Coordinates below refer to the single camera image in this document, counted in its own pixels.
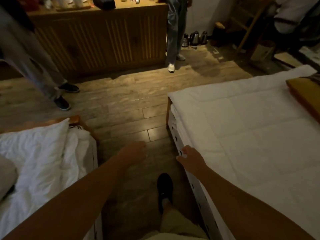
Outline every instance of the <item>black case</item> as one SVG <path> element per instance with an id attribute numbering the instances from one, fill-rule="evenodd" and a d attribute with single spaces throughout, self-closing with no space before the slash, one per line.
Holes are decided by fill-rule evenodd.
<path id="1" fill-rule="evenodd" d="M 114 0 L 93 0 L 93 3 L 96 7 L 102 10 L 111 10 L 116 8 Z"/>

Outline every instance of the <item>white wall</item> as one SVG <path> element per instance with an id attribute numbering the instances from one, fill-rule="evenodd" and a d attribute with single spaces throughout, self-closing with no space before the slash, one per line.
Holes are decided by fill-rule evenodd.
<path id="1" fill-rule="evenodd" d="M 193 0 L 188 9 L 186 33 L 207 31 L 212 34 L 214 23 L 228 19 L 233 0 Z"/>

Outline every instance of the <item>red object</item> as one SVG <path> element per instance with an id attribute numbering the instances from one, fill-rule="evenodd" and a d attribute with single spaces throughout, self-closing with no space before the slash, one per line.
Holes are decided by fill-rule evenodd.
<path id="1" fill-rule="evenodd" d="M 26 12 L 39 10 L 38 0 L 18 0 Z"/>

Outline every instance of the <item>white pillow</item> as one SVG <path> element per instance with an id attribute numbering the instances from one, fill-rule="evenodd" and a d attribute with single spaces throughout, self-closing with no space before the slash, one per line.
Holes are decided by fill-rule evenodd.
<path id="1" fill-rule="evenodd" d="M 18 173 L 14 163 L 0 155 L 0 200 L 16 183 Z"/>

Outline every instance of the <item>wood-look tile floor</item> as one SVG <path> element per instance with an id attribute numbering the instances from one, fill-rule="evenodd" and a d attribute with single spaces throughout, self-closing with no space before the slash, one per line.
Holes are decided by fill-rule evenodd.
<path id="1" fill-rule="evenodd" d="M 79 94 L 64 94 L 68 112 L 47 101 L 24 78 L 0 81 L 0 129 L 26 121 L 80 115 L 100 139 L 100 162 L 131 141 L 147 142 L 148 158 L 130 168 L 102 210 L 104 239 L 139 239 L 157 230 L 157 178 L 169 173 L 174 182 L 174 205 L 190 220 L 202 224 L 186 174 L 175 160 L 178 152 L 166 129 L 167 93 L 183 88 L 249 78 L 234 62 L 219 63 L 205 46 L 186 49 L 173 74 L 166 68 L 103 78 L 77 84 Z"/>

